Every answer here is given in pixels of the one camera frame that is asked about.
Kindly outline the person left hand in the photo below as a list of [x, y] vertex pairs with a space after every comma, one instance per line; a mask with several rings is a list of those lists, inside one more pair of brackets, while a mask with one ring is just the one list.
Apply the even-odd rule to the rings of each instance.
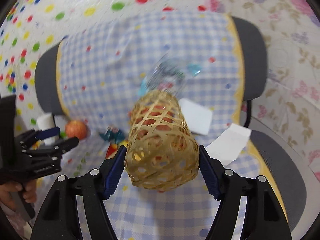
[[24, 184], [24, 189], [21, 184], [14, 181], [1, 185], [1, 203], [12, 211], [16, 211], [16, 205], [11, 193], [20, 191], [24, 192], [23, 199], [27, 203], [35, 203], [37, 201], [36, 184], [37, 180], [31, 180]]

